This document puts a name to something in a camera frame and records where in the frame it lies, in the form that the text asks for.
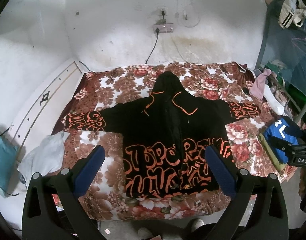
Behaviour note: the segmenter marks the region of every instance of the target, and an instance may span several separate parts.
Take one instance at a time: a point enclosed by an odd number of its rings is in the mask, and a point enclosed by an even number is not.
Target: white wall
[[[254,66],[263,0],[10,0],[0,16],[0,131],[72,55],[94,71],[145,63],[161,6],[175,30],[160,34],[149,64],[235,60]]]
[[[235,60],[251,67],[260,49],[266,13],[263,0],[66,1],[72,50],[95,71],[145,63],[156,39],[152,25],[161,19],[160,6],[168,8],[165,18],[175,24],[175,30],[160,34],[149,64]]]
[[[53,70],[71,57],[65,0],[10,0],[0,16],[0,132]]]

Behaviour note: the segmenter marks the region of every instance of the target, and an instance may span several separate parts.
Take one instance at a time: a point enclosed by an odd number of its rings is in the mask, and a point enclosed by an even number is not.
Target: teal pillowcase
[[[6,139],[0,136],[0,187],[7,191],[10,177],[14,169],[18,147],[12,146]],[[0,188],[0,195],[5,193]]]

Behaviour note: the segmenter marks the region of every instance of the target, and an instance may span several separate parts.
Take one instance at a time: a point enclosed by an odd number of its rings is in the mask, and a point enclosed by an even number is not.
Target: floor
[[[289,228],[299,228],[306,220],[306,213],[299,209],[300,197],[298,195],[300,169],[297,169],[294,176],[288,181],[281,184],[288,213]],[[251,214],[254,200],[250,201],[240,226],[245,226]],[[145,220],[145,221],[112,221],[102,222],[101,232],[107,240],[137,240],[137,230],[141,227],[150,229],[154,235],[161,234],[163,240],[181,240],[190,230],[190,221],[200,218],[205,224],[216,223],[223,211],[214,213],[210,216],[198,216],[177,220]]]

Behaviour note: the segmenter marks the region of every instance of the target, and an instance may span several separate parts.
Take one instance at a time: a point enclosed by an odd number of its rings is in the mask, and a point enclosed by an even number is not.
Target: zipper
[[[179,156],[181,163],[181,168],[178,171],[178,183],[174,185],[174,188],[179,188],[182,169],[183,169],[184,147],[183,147],[180,115],[178,109],[174,106],[172,102],[172,98],[166,99],[165,116],[166,116],[167,127],[169,127],[169,132],[175,144],[175,154]]]

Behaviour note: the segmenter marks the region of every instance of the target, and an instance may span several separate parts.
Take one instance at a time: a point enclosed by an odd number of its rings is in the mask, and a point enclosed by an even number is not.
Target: floral bedspread
[[[235,102],[254,102],[261,115],[243,119],[226,126],[235,164],[257,176],[274,172],[282,182],[289,179],[294,168],[287,166],[278,173],[264,152],[257,135],[277,116],[269,105],[244,94],[250,87],[253,75],[236,62],[227,64],[197,65],[174,62],[168,65],[135,65],[116,68],[102,73],[86,73],[71,102],[62,112],[53,133],[63,129],[61,120],[68,113],[93,111],[113,107],[149,96],[157,76],[171,71],[194,96]],[[171,198],[128,198],[125,194],[122,135],[110,132],[89,132],[67,129],[70,136],[65,142],[62,168],[72,166],[78,159],[88,156],[100,144],[105,149],[105,161],[92,182],[87,194],[79,201],[90,218],[96,220],[175,219],[194,215],[210,215],[229,204],[230,198],[222,191]]]

